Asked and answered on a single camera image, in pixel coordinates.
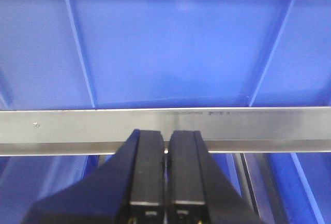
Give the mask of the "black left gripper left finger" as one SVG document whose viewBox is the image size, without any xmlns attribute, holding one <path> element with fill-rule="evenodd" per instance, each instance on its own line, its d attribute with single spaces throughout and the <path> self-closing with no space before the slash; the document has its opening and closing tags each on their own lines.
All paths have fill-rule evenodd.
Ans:
<svg viewBox="0 0 331 224">
<path fill-rule="evenodd" d="M 160 131 L 135 129 L 103 165 L 38 200 L 22 223 L 163 223 L 164 148 Z"/>
</svg>

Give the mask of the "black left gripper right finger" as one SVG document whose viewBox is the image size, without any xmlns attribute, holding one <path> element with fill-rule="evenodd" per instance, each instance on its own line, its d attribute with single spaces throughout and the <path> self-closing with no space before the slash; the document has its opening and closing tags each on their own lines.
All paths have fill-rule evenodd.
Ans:
<svg viewBox="0 0 331 224">
<path fill-rule="evenodd" d="M 168 146 L 168 223 L 263 223 L 223 174 L 199 131 L 174 131 Z"/>
</svg>

